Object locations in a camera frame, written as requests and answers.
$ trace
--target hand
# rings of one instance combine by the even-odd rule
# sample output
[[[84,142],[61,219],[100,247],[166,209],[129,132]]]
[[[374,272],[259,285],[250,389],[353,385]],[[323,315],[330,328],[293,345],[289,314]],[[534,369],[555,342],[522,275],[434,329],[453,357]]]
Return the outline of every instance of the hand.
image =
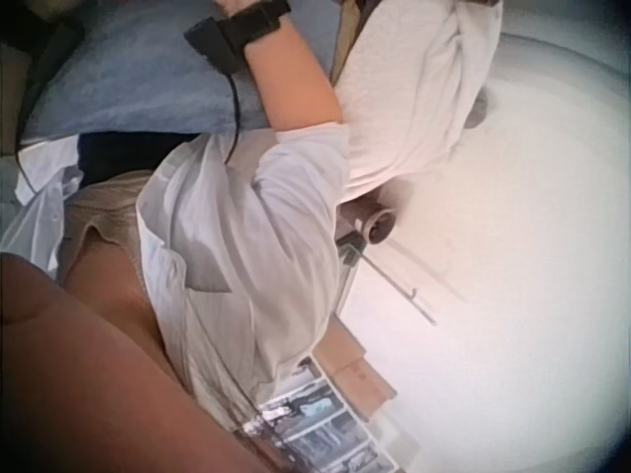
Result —
[[[241,10],[260,2],[260,0],[214,0],[229,17],[235,16]]]

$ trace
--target wrist strap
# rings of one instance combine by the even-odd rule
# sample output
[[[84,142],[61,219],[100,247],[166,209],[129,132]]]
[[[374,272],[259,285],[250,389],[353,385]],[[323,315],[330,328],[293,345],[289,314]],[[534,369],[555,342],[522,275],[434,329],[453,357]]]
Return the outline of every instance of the wrist strap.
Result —
[[[280,17],[291,12],[287,0],[262,0],[219,22],[219,28],[233,50],[243,53],[249,42],[280,28]]]

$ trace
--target cardboard box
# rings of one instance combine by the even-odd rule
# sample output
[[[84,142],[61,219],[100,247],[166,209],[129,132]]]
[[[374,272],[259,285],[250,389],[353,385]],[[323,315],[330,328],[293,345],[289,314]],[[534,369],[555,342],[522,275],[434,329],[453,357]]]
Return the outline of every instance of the cardboard box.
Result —
[[[358,360],[332,377],[333,383],[365,422],[387,401],[396,396],[396,391],[364,359]]]
[[[361,360],[365,354],[364,347],[335,315],[330,318],[326,333],[313,352],[314,358],[329,377]]]

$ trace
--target blue cloth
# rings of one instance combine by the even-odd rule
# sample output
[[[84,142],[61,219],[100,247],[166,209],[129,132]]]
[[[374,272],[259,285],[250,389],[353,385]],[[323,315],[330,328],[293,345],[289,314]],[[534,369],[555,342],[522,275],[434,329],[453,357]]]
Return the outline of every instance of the blue cloth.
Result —
[[[296,28],[329,71],[339,5],[332,0],[289,3]],[[82,7],[86,40],[44,91],[23,139],[99,131],[232,131],[228,81],[182,35],[216,12],[211,0],[101,0]],[[235,80],[243,128],[266,127],[251,76],[243,72]]]

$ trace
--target black wrist device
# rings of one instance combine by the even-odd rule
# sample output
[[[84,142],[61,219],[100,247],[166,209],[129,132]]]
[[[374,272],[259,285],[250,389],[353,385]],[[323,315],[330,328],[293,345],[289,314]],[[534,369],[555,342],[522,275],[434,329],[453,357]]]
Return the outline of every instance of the black wrist device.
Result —
[[[287,0],[261,0],[227,20],[207,18],[184,33],[188,43],[223,74],[244,67],[244,48],[280,28],[280,17],[291,12]]]

